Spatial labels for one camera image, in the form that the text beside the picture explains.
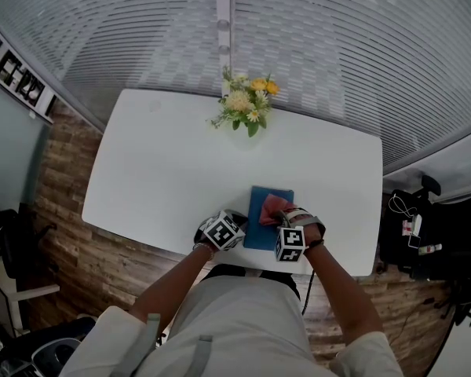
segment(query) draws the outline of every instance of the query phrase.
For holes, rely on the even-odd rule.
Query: brown wood plank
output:
[[[98,316],[110,305],[128,309],[137,295],[171,269],[182,255],[149,247],[86,224],[82,205],[101,135],[59,101],[53,109],[53,132],[42,160],[38,191],[32,209],[37,227],[50,222],[57,230],[42,241],[41,250],[59,266],[51,277],[60,292],[28,301],[32,329],[72,320],[79,313]],[[198,281],[209,271],[208,264]],[[294,276],[305,297],[309,276]],[[443,310],[421,305],[427,298],[444,300],[442,283],[415,282],[390,266],[387,273],[358,278],[382,317],[389,341],[406,376],[422,376],[431,364],[450,325]],[[327,366],[344,347],[340,328],[327,296],[315,278],[305,314],[312,352]]]

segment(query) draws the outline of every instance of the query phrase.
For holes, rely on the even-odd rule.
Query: white vase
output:
[[[255,149],[261,139],[265,137],[265,132],[267,131],[262,127],[258,127],[257,133],[253,137],[249,137],[248,129],[243,123],[239,125],[237,130],[232,128],[232,122],[224,124],[222,128],[230,142],[241,151],[251,151]]]

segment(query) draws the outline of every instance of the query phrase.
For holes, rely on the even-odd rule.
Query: blue book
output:
[[[250,210],[248,211],[248,227],[244,238],[244,247],[257,250],[274,250],[277,241],[277,228],[275,225],[260,225],[261,206],[269,194],[282,197],[293,203],[293,190],[276,190],[253,186],[251,188]]]

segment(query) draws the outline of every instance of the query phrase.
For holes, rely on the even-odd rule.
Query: red cloth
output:
[[[284,198],[269,194],[261,206],[260,225],[280,225],[281,221],[272,217],[278,210],[289,210],[297,206]]]

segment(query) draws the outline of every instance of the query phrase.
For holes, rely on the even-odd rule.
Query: tabletop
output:
[[[132,240],[188,254],[202,220],[222,209],[247,214],[251,186],[294,190],[294,202],[327,228],[325,244],[353,276],[371,273],[382,199],[378,137],[305,115],[273,110],[254,146],[207,121],[217,98],[123,90],[104,132],[82,218]],[[310,273],[305,258],[236,248],[215,261]]]

